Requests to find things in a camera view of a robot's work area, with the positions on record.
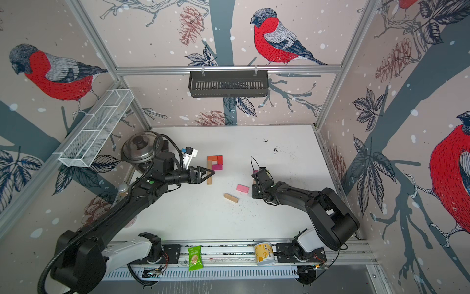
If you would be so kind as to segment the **light pink block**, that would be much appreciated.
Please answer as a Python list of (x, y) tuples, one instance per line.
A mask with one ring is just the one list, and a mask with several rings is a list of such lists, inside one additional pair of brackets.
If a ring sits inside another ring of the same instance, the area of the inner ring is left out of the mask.
[(236, 188), (237, 191), (245, 193), (245, 194), (248, 194), (249, 189), (250, 188), (248, 186), (244, 186), (244, 185), (241, 185), (241, 184), (237, 185), (237, 188)]

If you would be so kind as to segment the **slanted wood block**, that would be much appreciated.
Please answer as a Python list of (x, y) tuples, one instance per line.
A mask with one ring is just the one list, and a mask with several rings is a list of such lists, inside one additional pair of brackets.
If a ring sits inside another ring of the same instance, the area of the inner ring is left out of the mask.
[(239, 198), (231, 195), (231, 194), (228, 194), (228, 193), (224, 193), (223, 197), (231, 202), (234, 202), (234, 203), (238, 203), (239, 202)]

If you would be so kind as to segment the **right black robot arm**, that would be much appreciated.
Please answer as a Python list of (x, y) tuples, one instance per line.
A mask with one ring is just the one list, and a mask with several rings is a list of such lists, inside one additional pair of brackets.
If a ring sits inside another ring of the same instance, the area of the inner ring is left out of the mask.
[(295, 236), (289, 253), (299, 260), (307, 260), (312, 252), (322, 247), (341, 250), (360, 228), (356, 216), (330, 188), (308, 191), (281, 181), (275, 182), (265, 167), (254, 170), (252, 178), (255, 182), (253, 198), (262, 199), (268, 205), (285, 205), (308, 214), (313, 227)]

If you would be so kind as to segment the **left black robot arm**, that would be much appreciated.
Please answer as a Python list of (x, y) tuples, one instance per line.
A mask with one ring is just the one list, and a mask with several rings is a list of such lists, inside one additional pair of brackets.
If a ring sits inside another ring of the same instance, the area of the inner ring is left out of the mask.
[(108, 258), (103, 251), (134, 217), (169, 192), (170, 185), (200, 184), (215, 174), (201, 166), (184, 167), (183, 154), (166, 151), (130, 186), (124, 200), (92, 224), (64, 232), (57, 240), (55, 256), (40, 275), (37, 291), (46, 293), (47, 277), (69, 288), (69, 293), (88, 294), (106, 275)]

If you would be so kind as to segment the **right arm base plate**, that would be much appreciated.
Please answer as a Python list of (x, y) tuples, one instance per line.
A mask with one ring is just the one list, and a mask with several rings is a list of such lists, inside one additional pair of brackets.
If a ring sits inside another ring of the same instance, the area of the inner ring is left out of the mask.
[(287, 243), (275, 245), (279, 263), (326, 263), (324, 244), (314, 228), (305, 229)]

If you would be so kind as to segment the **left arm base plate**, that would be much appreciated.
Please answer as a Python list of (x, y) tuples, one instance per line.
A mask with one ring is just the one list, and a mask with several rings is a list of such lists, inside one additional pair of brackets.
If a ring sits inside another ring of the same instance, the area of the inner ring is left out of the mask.
[(141, 265), (176, 265), (179, 262), (181, 253), (181, 245), (164, 244), (160, 250), (160, 256), (155, 257), (153, 252), (144, 259), (138, 260), (136, 264)]

